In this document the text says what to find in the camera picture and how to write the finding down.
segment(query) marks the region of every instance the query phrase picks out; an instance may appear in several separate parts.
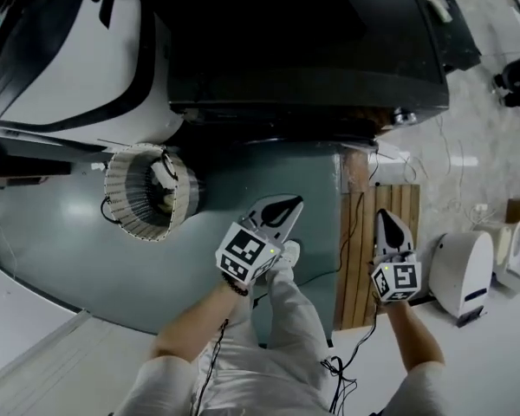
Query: teal floor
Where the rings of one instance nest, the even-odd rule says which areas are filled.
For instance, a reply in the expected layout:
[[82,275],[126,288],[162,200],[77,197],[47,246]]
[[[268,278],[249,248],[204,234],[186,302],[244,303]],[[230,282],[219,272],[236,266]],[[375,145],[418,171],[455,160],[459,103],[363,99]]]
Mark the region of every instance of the teal floor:
[[[302,243],[296,282],[338,265],[340,170],[331,145],[256,145],[209,157],[202,211],[161,243],[128,236],[106,222],[99,207],[104,173],[80,164],[43,185],[0,191],[0,267],[26,283],[93,315],[157,332],[204,295],[220,275],[214,252],[231,221],[258,198],[299,194],[304,210],[290,238]],[[328,336],[335,275],[302,287]],[[263,293],[257,287],[255,295]],[[269,301],[254,312],[260,341],[270,329]]]

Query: forearm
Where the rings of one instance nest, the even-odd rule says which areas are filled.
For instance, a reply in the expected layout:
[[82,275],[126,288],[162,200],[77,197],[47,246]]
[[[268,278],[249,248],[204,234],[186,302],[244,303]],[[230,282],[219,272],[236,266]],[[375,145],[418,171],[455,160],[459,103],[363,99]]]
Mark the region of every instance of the forearm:
[[238,298],[226,283],[220,283],[159,332],[151,357],[171,355],[194,361],[227,319]]
[[407,302],[388,305],[387,315],[407,371],[425,362],[445,364],[439,344]]

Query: bracelet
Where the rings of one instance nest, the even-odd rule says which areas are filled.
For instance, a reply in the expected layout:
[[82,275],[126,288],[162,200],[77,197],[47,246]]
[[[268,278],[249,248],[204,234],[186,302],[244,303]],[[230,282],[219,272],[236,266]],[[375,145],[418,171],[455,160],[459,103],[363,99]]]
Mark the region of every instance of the bracelet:
[[224,280],[227,282],[227,284],[230,286],[230,288],[235,291],[238,295],[242,296],[242,297],[246,297],[249,295],[249,291],[247,289],[240,289],[236,284],[235,284],[235,279],[233,279],[233,277],[231,277],[230,275],[228,275],[227,273],[222,273],[222,277],[224,278]]

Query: person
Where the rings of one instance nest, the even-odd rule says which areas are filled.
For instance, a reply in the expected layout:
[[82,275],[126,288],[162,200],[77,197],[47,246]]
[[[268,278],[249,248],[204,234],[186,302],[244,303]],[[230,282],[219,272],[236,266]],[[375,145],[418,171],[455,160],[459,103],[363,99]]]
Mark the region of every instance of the person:
[[[258,346],[251,324],[251,295],[220,283],[160,331],[114,416],[327,415],[327,397],[335,390],[328,390],[329,371],[321,361],[330,354],[315,307],[294,282],[299,255],[299,244],[286,242],[266,273],[273,308],[267,349]],[[407,302],[387,306],[387,315],[408,376],[383,415],[445,414],[438,343]]]

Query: tiled floor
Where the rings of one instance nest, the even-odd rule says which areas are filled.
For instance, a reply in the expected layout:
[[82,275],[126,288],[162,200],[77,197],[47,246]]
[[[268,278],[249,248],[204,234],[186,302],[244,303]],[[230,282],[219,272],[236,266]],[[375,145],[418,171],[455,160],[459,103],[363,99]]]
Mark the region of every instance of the tiled floor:
[[[509,0],[457,0],[482,52],[482,64],[448,75],[451,108],[436,119],[394,130],[381,139],[397,146],[402,159],[378,156],[372,183],[421,185],[419,249],[427,261],[434,239],[469,230],[476,204],[504,218],[509,198],[520,197],[520,108],[502,107],[491,77],[520,57],[520,28]],[[377,165],[370,159],[371,169]],[[481,218],[472,212],[472,219]]]

